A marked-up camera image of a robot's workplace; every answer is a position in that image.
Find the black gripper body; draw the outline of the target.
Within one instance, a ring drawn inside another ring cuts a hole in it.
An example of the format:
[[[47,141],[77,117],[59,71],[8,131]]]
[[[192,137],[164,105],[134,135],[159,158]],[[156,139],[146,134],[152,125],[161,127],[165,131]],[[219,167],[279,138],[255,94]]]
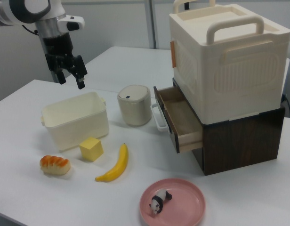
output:
[[[60,36],[43,38],[46,47],[46,60],[50,71],[56,71],[57,68],[71,71],[73,44],[69,33]]]

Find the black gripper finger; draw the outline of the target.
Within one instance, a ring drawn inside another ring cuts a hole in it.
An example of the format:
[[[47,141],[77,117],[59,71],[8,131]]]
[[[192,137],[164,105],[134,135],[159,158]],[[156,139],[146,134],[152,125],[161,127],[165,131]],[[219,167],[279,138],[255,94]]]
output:
[[[75,77],[78,89],[84,88],[84,76],[87,74],[87,69],[83,62],[82,56],[78,55],[72,58],[71,73]]]
[[[65,79],[65,76],[64,76],[64,73],[63,73],[63,69],[62,68],[57,68],[56,69],[56,76],[57,76],[58,82],[60,84],[66,83],[66,79]]]

